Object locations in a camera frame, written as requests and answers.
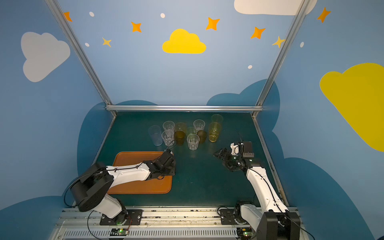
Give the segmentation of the aluminium frame left post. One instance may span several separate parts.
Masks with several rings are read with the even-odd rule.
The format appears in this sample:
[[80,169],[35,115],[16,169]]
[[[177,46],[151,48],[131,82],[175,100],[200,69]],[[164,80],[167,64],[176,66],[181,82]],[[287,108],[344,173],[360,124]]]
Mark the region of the aluminium frame left post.
[[56,21],[58,22],[59,26],[61,27],[62,31],[64,32],[72,48],[74,49],[76,55],[78,56],[80,62],[85,68],[87,74],[89,75],[91,81],[96,87],[104,103],[106,104],[106,106],[112,105],[113,103],[110,97],[108,96],[106,89],[104,88],[100,78],[94,70],[90,60],[88,59],[69,21],[66,19],[59,2],[53,0],[45,0],[45,2],[49,7],[51,13],[55,17]]

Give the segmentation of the yellow-green glass back right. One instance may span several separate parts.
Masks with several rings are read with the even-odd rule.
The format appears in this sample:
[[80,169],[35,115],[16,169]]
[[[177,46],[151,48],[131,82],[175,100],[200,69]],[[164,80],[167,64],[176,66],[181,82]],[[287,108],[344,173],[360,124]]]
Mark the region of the yellow-green glass back right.
[[222,124],[224,121],[224,117],[220,114],[213,114],[211,116],[211,122],[212,123],[218,123],[218,124]]

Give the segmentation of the clear faceted glass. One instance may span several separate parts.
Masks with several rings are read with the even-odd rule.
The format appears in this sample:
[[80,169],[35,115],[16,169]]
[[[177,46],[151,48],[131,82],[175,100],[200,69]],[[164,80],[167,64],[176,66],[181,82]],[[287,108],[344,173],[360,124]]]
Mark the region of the clear faceted glass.
[[191,151],[195,151],[195,150],[198,149],[199,142],[200,142],[200,137],[198,135],[196,135],[196,134],[189,134],[187,136],[188,148]]
[[174,131],[173,130],[165,130],[162,133],[162,139],[163,142],[167,147],[170,147],[174,144],[175,138],[174,138]]
[[198,131],[203,131],[203,130],[205,129],[205,125],[206,125],[205,121],[200,120],[200,119],[195,120],[195,121],[193,122],[193,126],[194,126],[194,129],[195,129],[195,132],[196,132],[196,133],[197,133]]
[[166,121],[163,123],[164,131],[172,131],[175,132],[175,123],[173,121]]

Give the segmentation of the aluminium mounting rail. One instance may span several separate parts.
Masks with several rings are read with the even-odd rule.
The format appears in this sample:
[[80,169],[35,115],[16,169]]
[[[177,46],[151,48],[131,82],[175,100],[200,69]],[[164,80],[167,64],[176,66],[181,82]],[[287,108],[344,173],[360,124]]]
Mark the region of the aluminium mounting rail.
[[[236,240],[237,228],[222,225],[220,207],[129,207],[143,210],[138,226],[101,226],[102,214],[63,209],[51,240]],[[128,228],[125,237],[110,237],[111,229]]]

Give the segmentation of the aluminium frame back bar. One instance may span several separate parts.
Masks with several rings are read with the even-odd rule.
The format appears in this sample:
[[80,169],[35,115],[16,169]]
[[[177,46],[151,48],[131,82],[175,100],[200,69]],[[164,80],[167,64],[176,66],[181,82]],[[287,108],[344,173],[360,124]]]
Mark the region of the aluminium frame back bar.
[[167,105],[106,105],[116,112],[261,112],[262,106],[167,106]]

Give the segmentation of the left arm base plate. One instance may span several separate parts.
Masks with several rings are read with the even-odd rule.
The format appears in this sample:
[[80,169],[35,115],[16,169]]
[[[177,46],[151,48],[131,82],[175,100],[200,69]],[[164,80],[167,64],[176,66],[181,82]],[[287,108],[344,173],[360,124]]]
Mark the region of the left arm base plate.
[[123,210],[114,218],[102,214],[101,226],[138,226],[141,223],[143,210]]

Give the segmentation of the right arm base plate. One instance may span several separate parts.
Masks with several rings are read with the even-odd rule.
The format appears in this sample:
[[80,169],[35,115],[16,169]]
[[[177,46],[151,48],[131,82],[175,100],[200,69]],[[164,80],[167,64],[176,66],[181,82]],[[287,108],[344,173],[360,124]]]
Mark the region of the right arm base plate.
[[235,218],[234,209],[219,209],[219,216],[222,225],[238,225],[239,222]]

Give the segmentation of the frosted blue tall cup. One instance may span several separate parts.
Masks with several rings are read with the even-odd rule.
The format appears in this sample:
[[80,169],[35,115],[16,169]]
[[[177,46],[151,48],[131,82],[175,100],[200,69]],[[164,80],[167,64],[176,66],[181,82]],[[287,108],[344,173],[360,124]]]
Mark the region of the frosted blue tall cup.
[[162,139],[162,130],[160,126],[158,125],[153,125],[149,127],[148,129],[148,134],[151,138],[152,143],[155,146],[161,146],[163,144],[163,139]]

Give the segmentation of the green clear cup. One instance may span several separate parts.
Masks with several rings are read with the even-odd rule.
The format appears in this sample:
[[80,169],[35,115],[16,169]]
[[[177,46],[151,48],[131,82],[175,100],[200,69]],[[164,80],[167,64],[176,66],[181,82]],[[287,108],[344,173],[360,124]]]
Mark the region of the green clear cup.
[[189,135],[195,135],[196,134],[196,129],[194,127],[187,127],[186,130],[186,136],[188,137]]

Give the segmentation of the right controller board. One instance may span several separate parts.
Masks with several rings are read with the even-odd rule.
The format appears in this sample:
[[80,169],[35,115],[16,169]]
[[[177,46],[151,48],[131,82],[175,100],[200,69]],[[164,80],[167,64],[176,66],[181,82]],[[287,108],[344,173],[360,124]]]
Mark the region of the right controller board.
[[253,236],[253,230],[251,228],[237,228],[237,240],[250,240]]

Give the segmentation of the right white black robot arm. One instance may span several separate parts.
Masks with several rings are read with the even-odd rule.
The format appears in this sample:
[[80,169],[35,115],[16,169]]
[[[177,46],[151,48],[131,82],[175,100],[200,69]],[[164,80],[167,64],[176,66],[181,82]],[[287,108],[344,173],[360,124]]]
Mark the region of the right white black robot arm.
[[261,208],[253,204],[237,203],[234,219],[238,223],[249,224],[257,240],[298,240],[301,233],[301,221],[297,213],[291,213],[282,202],[260,161],[253,159],[254,154],[244,151],[242,145],[231,150],[220,149],[214,156],[223,161],[230,171],[243,171],[251,183]]

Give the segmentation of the tall amber clear cup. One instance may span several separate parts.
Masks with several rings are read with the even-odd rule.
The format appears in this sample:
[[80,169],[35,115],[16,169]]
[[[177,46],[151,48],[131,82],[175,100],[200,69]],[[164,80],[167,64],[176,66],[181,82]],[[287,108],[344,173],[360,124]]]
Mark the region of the tall amber clear cup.
[[182,122],[178,122],[175,124],[175,132],[187,132],[187,125]]

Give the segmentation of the controller board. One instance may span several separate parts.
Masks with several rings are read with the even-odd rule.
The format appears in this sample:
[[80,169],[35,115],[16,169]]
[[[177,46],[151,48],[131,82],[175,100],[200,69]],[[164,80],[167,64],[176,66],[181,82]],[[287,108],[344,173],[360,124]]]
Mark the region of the controller board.
[[125,237],[129,234],[128,228],[111,229],[110,237]]
[[251,228],[237,228],[237,240],[250,240],[253,236],[253,230]]

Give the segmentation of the dark amber textured cup left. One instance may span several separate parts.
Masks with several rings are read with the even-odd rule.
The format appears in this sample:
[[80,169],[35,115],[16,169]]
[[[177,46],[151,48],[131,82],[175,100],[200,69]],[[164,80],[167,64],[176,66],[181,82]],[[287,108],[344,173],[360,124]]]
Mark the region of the dark amber textured cup left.
[[178,146],[182,146],[184,144],[186,137],[186,133],[183,131],[175,131],[174,140]]

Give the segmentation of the aluminium frame post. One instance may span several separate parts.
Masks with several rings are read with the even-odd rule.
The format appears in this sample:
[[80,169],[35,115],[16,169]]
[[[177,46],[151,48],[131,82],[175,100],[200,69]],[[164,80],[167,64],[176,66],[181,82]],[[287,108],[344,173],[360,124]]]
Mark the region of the aluminium frame post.
[[279,70],[281,66],[283,65],[283,62],[290,50],[290,47],[306,17],[307,9],[310,8],[310,4],[312,1],[310,0],[304,0],[300,3],[298,11],[293,19],[293,22],[287,32],[286,40],[283,42],[283,46],[280,48],[278,56],[275,60],[275,63],[273,65],[273,68],[267,78],[266,83],[264,84],[264,87],[258,97],[256,107],[259,107],[260,110],[253,111],[252,112],[252,118],[256,120],[257,115],[259,112],[263,110],[263,104],[268,96],[268,93],[270,92],[272,85],[279,73]]
[[72,48],[74,49],[76,55],[78,56],[80,62],[85,68],[87,74],[89,75],[91,81],[96,87],[104,103],[106,104],[106,106],[112,105],[113,103],[110,97],[108,96],[106,89],[104,88],[100,78],[94,70],[90,60],[88,59],[69,21],[66,19],[59,2],[53,0],[45,0],[45,2],[49,7],[51,13],[55,17],[56,21],[58,22],[59,26],[61,27],[62,31],[64,32]]

